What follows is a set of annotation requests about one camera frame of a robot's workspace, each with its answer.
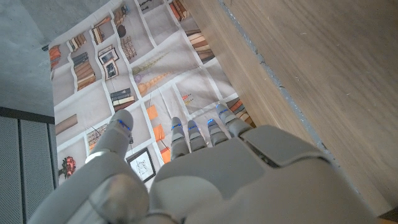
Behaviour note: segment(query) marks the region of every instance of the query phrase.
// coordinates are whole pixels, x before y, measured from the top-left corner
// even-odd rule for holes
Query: picture frame
[[[105,54],[106,52],[110,51],[112,48],[113,48],[112,44],[105,47],[104,49],[102,49],[98,52],[98,56]]]
[[[110,78],[116,77],[119,75],[118,67],[113,59],[109,60],[105,64],[103,64],[105,71],[105,80],[109,80]]]
[[[104,54],[98,56],[99,61],[101,62],[101,64],[105,64],[106,62],[108,62],[109,60],[113,59],[114,61],[119,59],[118,54],[116,53],[115,48],[112,48],[111,50],[105,52]]]
[[[135,153],[131,157],[128,157],[126,160],[143,183],[151,180],[151,178],[156,175],[154,163],[152,162],[152,158],[150,157],[147,147]]]

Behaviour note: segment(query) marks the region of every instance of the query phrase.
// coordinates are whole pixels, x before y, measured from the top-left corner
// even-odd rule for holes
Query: bookshelf illustration
[[[148,112],[146,103],[151,104],[152,97],[159,102],[161,97],[172,98],[167,107],[172,104],[183,120],[203,113],[197,109],[210,110],[220,100],[237,97],[236,93],[221,96],[207,75],[204,64],[218,62],[212,60],[213,52],[181,0],[111,0],[57,37],[49,49],[52,47],[55,123],[75,118],[72,126],[57,135],[58,151],[68,150],[77,141],[81,145],[83,139],[88,155],[112,115],[125,109],[133,115],[134,126],[140,127],[132,129],[126,157],[154,148],[163,165],[161,150],[169,147],[165,135],[170,127],[155,123],[153,113]],[[199,93],[182,83],[197,73],[211,100],[196,105]],[[161,104],[155,106],[161,116]]]

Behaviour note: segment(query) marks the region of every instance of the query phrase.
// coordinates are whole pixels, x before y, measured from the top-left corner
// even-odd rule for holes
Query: orange square
[[[154,133],[155,133],[156,142],[163,140],[165,138],[164,131],[163,131],[161,124],[154,127]]]
[[[171,160],[171,154],[170,154],[170,149],[169,147],[166,147],[165,149],[161,150],[161,155],[163,158],[163,162],[166,164],[168,162],[170,162]]]
[[[148,113],[148,116],[149,116],[150,120],[155,119],[157,117],[157,111],[156,111],[155,105],[150,106],[147,109],[147,113]]]

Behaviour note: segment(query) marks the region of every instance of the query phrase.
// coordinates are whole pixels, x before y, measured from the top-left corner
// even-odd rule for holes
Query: gray wall
[[[41,48],[108,0],[2,0],[0,106],[54,116],[50,61]]]

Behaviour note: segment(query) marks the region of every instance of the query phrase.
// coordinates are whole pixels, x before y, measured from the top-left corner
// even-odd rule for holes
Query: wooden panel
[[[257,124],[270,124],[313,143],[303,124],[220,7],[207,13],[201,1],[187,2],[227,77]]]
[[[212,48],[227,42],[240,52],[231,22],[216,0],[185,0]],[[398,21],[395,1],[224,2],[258,52],[311,122],[326,147],[376,214],[398,204]],[[222,58],[228,50],[214,50]],[[264,121],[258,98],[269,95],[265,73],[242,75],[246,54],[220,64],[255,122]],[[267,106],[280,106],[281,99]]]

